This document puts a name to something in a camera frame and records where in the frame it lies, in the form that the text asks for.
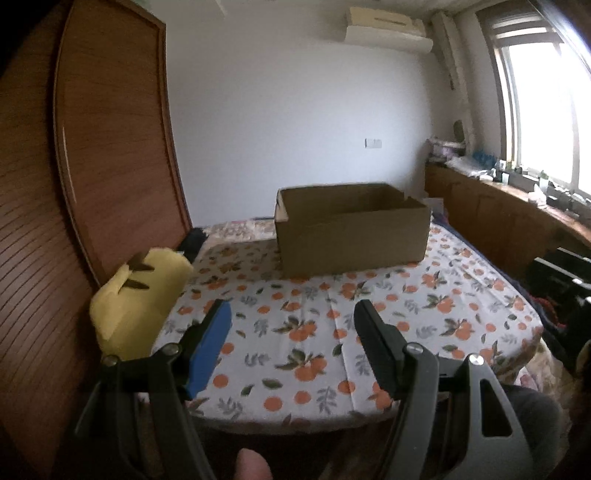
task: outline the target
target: floral bedsheet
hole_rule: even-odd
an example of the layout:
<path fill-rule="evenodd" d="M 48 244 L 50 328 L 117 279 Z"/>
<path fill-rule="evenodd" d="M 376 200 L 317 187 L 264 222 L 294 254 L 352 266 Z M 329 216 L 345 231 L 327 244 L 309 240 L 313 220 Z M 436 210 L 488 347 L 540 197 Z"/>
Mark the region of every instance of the floral bedsheet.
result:
<path fill-rule="evenodd" d="M 313 278 L 282 278 L 277 243 L 266 236 L 205 252 L 152 350 L 178 341 L 215 299 L 230 302 L 232 328 L 216 368 L 189 402 L 205 425 L 279 434 L 393 416 L 355 332 L 360 299 L 370 299 L 407 341 L 449 358 L 479 352 L 500 377 L 517 374 L 535 352 L 538 314 L 442 226 L 431 225 L 418 264 Z"/>

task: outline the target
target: cardboard box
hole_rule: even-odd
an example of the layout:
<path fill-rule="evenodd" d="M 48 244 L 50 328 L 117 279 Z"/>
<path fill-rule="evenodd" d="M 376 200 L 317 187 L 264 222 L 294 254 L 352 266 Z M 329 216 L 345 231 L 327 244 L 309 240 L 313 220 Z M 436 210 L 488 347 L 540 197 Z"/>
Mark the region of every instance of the cardboard box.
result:
<path fill-rule="evenodd" d="M 419 262 L 430 209 L 386 183 L 281 189 L 275 228 L 286 277 Z"/>

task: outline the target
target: wooden desk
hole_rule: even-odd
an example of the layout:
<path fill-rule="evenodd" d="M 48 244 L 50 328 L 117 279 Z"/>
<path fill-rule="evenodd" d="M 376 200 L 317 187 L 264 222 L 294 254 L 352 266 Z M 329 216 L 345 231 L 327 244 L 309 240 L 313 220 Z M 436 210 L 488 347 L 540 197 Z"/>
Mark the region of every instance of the wooden desk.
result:
<path fill-rule="evenodd" d="M 514 278 L 523 278 L 534 258 L 558 247 L 591 255 L 591 229 L 556 208 L 540 210 L 514 187 L 427 165 L 425 190 L 442 197 L 450 224 Z"/>

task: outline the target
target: ceiling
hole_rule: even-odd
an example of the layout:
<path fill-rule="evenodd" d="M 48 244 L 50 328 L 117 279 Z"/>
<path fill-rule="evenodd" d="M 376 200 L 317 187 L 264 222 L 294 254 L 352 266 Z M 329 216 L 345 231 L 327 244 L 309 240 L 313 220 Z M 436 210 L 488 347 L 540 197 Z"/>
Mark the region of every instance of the ceiling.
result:
<path fill-rule="evenodd" d="M 414 17 L 427 17 L 437 10 L 456 14 L 482 0 L 212 0 L 216 1 L 226 13 L 237 7 L 261 4 L 322 4 L 342 5 L 343 7 L 373 7 L 394 10 Z"/>
<path fill-rule="evenodd" d="M 248 8 L 277 8 L 300 5 L 342 9 L 347 7 L 371 7 L 392 10 L 413 18 L 427 20 L 437 10 L 456 14 L 482 0 L 134 0 L 142 7 L 168 24 L 185 21 L 187 25 L 196 22 L 221 20 L 240 14 Z"/>

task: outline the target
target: wooden wardrobe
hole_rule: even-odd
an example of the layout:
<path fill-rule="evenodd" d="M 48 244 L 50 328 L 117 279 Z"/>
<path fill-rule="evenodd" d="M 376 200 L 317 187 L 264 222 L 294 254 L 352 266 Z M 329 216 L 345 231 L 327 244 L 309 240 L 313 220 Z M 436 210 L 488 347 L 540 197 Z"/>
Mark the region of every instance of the wooden wardrobe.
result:
<path fill-rule="evenodd" d="M 100 352 L 92 294 L 190 229 L 164 24 L 61 0 L 0 76 L 0 477 L 48 478 Z"/>

